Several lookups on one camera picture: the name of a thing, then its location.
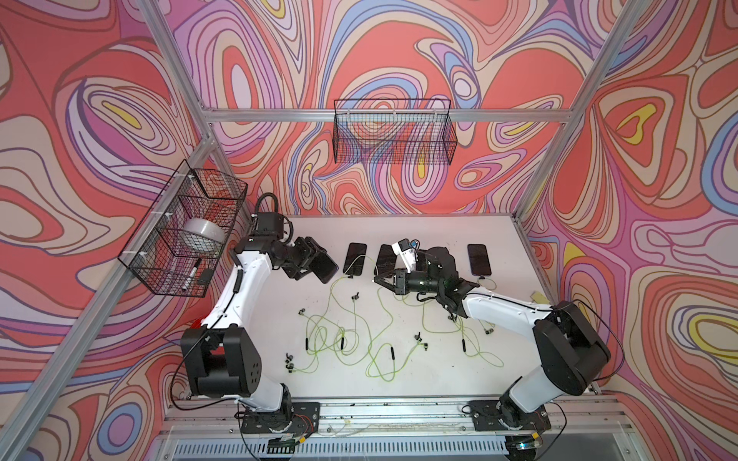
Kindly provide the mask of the blue phone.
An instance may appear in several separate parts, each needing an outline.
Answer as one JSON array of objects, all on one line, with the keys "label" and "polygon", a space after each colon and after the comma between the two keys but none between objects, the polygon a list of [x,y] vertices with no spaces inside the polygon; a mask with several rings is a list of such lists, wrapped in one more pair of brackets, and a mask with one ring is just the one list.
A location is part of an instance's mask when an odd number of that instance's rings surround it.
[{"label": "blue phone", "polygon": [[487,247],[484,244],[468,244],[467,254],[473,276],[488,278],[492,275]]}]

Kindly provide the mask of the black phone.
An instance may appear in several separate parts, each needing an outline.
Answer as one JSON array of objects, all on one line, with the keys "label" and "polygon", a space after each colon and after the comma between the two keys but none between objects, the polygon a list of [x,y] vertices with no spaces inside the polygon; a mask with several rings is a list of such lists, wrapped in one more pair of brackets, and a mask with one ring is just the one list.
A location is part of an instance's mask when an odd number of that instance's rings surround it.
[{"label": "black phone", "polygon": [[397,255],[395,255],[389,244],[382,244],[378,253],[375,276],[387,277],[393,273],[396,267]]},{"label": "black phone", "polygon": [[349,278],[359,277],[363,272],[368,246],[365,243],[351,242],[343,266],[343,274]]},{"label": "black phone", "polygon": [[309,264],[309,269],[322,282],[328,284],[338,272],[338,266],[327,253],[319,253]]}]

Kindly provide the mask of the green earphones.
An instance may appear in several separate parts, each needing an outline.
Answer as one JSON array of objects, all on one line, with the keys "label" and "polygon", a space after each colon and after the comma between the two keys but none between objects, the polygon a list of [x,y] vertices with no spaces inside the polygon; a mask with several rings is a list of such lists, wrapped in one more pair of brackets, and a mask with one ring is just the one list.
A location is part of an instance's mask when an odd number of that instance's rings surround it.
[{"label": "green earphones", "polygon": [[422,339],[413,339],[411,343],[401,344],[397,339],[390,338],[398,323],[381,291],[380,288],[377,289],[376,298],[386,321],[376,333],[368,332],[369,344],[365,354],[367,363],[364,376],[369,380],[391,383],[409,368],[417,352],[426,350],[426,343]]},{"label": "green earphones", "polygon": [[[489,291],[494,291],[497,288],[496,282],[489,277],[480,276],[477,278],[477,283],[480,284],[481,288]],[[482,329],[486,335],[490,335],[495,332],[496,325],[494,323],[480,320],[480,324],[482,325]]]},{"label": "green earphones", "polygon": [[478,359],[495,369],[503,369],[505,361],[491,351],[482,347],[478,334],[471,325],[459,315],[451,314],[442,309],[441,313],[446,315],[447,321],[452,324],[451,328],[430,328],[427,320],[430,318],[430,308],[437,307],[435,299],[429,295],[396,295],[395,299],[401,301],[407,307],[418,307],[421,309],[421,332],[430,335],[458,336],[462,353],[470,359]]},{"label": "green earphones", "polygon": [[338,333],[341,332],[341,326],[325,315],[308,315],[304,308],[298,314],[306,319],[305,351],[311,362],[305,367],[296,367],[293,358],[288,357],[286,359],[286,370],[288,374],[312,375],[319,368],[321,353],[336,349],[336,340],[330,340],[330,329],[333,328],[334,333]]},{"label": "green earphones", "polygon": [[321,313],[313,313],[325,315],[341,326],[341,332],[338,333],[334,333],[333,328],[330,329],[330,340],[336,340],[336,349],[321,353],[320,360],[325,357],[332,357],[340,365],[346,367],[366,366],[365,354],[369,344],[368,332],[372,332],[372,330],[368,320],[359,314],[357,302],[361,294],[355,292],[347,296],[341,296],[336,292],[340,284],[346,280],[349,280],[349,282],[355,281],[353,278],[340,276],[330,285],[326,307]]}]

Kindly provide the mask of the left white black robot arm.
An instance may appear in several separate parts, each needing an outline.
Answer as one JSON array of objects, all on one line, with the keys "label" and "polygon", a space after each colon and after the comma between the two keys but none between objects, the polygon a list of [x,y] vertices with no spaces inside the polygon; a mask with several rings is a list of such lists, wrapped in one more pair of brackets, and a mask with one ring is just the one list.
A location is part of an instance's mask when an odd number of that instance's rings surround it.
[{"label": "left white black robot arm", "polygon": [[247,327],[273,272],[282,270],[290,280],[313,275],[327,284],[338,271],[314,238],[293,239],[292,232],[282,213],[262,211],[255,216],[254,230],[234,247],[234,267],[221,297],[180,342],[181,367],[193,397],[234,400],[255,413],[292,415],[288,388],[265,376]]}]

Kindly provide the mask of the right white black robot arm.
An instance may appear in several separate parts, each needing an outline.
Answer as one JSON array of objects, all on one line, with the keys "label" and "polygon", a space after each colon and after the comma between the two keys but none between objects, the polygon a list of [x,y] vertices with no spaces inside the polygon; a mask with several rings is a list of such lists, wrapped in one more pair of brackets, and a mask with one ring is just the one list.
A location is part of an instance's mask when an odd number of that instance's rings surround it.
[{"label": "right white black robot arm", "polygon": [[445,247],[425,250],[423,266],[415,249],[394,244],[393,251],[404,266],[376,274],[375,284],[399,296],[416,293],[419,302],[433,300],[455,319],[488,322],[534,343],[539,365],[500,399],[500,410],[509,416],[534,413],[563,395],[582,395],[611,360],[607,344],[574,303],[520,301],[465,280]]}]

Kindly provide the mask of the white tape roll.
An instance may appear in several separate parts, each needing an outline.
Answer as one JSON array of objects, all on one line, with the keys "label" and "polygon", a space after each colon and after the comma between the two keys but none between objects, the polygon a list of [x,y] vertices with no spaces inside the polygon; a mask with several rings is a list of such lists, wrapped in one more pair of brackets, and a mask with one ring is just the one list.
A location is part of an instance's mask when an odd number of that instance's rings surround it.
[{"label": "white tape roll", "polygon": [[221,226],[203,218],[192,218],[183,226],[186,242],[191,247],[211,247],[222,244],[226,235]]}]

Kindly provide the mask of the black marker in basket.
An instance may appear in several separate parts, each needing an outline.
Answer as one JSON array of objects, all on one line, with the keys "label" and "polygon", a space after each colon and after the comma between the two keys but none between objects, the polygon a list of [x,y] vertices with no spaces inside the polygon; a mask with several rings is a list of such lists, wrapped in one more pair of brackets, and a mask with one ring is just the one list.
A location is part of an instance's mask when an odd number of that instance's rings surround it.
[{"label": "black marker in basket", "polygon": [[205,259],[196,259],[192,269],[184,280],[181,287],[182,292],[186,292],[194,286],[207,286],[213,277],[213,268]]}]

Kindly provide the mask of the yellow binder clip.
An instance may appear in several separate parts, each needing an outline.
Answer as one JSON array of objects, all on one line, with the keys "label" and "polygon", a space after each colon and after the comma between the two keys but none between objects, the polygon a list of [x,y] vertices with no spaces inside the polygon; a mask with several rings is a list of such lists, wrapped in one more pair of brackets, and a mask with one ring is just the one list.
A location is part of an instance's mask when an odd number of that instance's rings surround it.
[{"label": "yellow binder clip", "polygon": [[532,295],[530,295],[530,298],[534,303],[537,303],[538,305],[551,305],[551,301],[548,299],[548,297],[538,291],[534,291]]}]

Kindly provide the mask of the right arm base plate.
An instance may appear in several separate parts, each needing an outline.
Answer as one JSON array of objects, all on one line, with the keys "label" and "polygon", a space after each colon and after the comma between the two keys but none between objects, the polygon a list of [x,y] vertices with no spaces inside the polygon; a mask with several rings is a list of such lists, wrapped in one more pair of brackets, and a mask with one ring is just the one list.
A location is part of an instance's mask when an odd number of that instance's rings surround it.
[{"label": "right arm base plate", "polygon": [[526,413],[511,401],[476,400],[469,401],[462,412],[472,419],[476,431],[545,432],[552,427],[543,405]]}]

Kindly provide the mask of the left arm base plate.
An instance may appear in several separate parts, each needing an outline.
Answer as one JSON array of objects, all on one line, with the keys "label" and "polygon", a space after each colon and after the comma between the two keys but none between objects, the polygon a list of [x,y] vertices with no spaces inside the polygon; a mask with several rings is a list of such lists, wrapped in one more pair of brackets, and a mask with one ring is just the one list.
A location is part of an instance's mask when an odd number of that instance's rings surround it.
[{"label": "left arm base plate", "polygon": [[250,408],[236,413],[244,434],[292,434],[310,436],[319,429],[321,404],[318,401],[292,403],[275,412],[255,412]]}]

